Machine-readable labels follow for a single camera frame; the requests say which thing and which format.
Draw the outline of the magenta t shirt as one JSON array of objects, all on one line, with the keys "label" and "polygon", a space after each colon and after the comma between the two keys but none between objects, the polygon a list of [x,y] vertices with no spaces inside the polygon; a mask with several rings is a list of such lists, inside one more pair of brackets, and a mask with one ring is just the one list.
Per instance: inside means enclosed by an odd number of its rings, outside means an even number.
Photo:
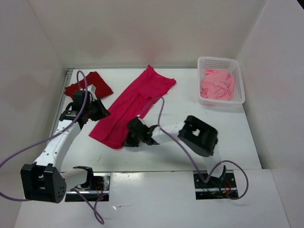
[{"label": "magenta t shirt", "polygon": [[89,137],[112,149],[121,149],[128,135],[127,124],[139,115],[145,117],[152,105],[176,84],[173,78],[158,74],[150,65],[118,96]]}]

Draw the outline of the light pink t shirt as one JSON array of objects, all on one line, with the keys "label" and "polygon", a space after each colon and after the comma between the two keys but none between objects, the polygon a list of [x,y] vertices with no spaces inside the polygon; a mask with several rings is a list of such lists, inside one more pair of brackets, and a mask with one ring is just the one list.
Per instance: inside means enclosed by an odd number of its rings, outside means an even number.
[{"label": "light pink t shirt", "polygon": [[233,97],[235,79],[229,71],[206,69],[200,83],[200,96],[206,99],[229,101]]}]

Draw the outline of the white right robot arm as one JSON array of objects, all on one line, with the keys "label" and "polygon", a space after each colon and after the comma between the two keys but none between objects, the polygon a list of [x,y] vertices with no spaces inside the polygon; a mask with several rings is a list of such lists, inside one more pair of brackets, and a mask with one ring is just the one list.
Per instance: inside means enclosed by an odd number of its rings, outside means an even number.
[{"label": "white right robot arm", "polygon": [[206,180],[218,187],[225,181],[226,166],[218,150],[218,131],[193,115],[182,123],[147,126],[143,119],[136,117],[127,124],[128,134],[123,147],[160,145],[170,141],[183,142],[194,153],[201,156],[207,167]]}]

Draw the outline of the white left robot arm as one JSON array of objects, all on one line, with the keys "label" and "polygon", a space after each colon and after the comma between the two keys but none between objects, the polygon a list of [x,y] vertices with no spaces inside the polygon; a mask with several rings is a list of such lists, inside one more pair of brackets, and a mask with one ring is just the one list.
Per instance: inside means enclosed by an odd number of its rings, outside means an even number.
[{"label": "white left robot arm", "polygon": [[60,115],[54,137],[32,164],[21,168],[21,180],[26,200],[60,203],[66,192],[80,186],[93,188],[93,169],[75,166],[61,173],[63,160],[74,139],[89,121],[99,121],[109,116],[100,98],[95,95],[95,86],[75,91],[73,101]]}]

